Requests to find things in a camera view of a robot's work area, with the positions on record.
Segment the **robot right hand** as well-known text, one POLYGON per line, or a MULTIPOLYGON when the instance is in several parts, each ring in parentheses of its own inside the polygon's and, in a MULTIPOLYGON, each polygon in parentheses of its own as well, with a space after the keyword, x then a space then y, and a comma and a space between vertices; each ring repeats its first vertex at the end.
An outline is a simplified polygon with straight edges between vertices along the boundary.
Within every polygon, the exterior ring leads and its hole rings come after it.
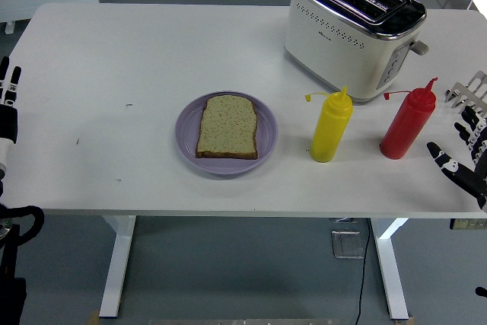
POLYGON ((469 129, 461 123, 454 123, 454 127, 470 152, 473 170, 454 160, 435 142, 428 142, 427 149, 444 176, 475 197, 486 212, 486 120, 470 106, 464 108, 461 116, 469 129))

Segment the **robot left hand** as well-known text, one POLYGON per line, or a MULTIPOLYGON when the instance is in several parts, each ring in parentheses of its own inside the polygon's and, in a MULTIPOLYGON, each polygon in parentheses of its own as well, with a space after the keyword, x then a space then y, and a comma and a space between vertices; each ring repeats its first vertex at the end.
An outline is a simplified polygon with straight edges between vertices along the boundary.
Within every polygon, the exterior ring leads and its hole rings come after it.
POLYGON ((10 59, 4 56, 1 60, 1 178, 7 170, 7 155, 10 148, 17 142, 18 111, 14 107, 17 100, 18 82, 21 67, 15 66, 10 81, 4 84, 10 59))

